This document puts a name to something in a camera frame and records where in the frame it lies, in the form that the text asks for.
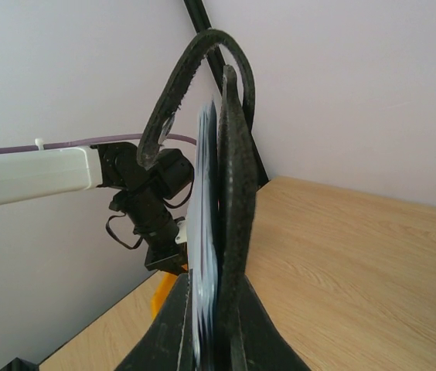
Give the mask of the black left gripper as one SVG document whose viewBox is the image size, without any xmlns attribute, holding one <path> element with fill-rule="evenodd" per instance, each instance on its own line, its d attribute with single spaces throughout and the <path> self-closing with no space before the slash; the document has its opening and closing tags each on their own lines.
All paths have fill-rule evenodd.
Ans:
<svg viewBox="0 0 436 371">
<path fill-rule="evenodd" d="M 164 271 L 174 275 L 187 272 L 186 243 L 149 246 L 145 257 L 145 268 L 148 271 Z"/>
</svg>

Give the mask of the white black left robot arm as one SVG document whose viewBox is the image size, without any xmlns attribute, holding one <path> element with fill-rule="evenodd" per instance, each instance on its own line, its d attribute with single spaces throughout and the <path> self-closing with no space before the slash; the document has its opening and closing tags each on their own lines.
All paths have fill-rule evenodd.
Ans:
<svg viewBox="0 0 436 371">
<path fill-rule="evenodd" d="M 193 181 L 191 162 L 178 149 L 165 149 L 149 168 L 137 163 L 138 148 L 130 142 L 33 150 L 0 148 L 0 205 L 95 188 L 116 189 L 109 208 L 127 216 L 148 244 L 148 271 L 186 271 L 184 219 L 171 214 L 173 199 Z"/>
</svg>

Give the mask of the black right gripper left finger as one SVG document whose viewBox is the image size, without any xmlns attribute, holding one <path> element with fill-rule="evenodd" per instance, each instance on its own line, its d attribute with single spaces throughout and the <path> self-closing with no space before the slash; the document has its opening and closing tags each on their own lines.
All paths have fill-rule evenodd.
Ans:
<svg viewBox="0 0 436 371">
<path fill-rule="evenodd" d="M 189 275 L 179 275 L 148 331 L 117 370 L 191 369 L 190 291 Z"/>
</svg>

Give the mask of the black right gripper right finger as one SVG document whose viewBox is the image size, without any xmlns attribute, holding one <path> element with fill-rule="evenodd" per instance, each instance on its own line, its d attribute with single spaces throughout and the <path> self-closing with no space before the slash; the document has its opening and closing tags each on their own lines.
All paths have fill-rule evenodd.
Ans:
<svg viewBox="0 0 436 371">
<path fill-rule="evenodd" d="M 246 276 L 217 312 L 218 370 L 308 370 L 276 329 Z"/>
</svg>

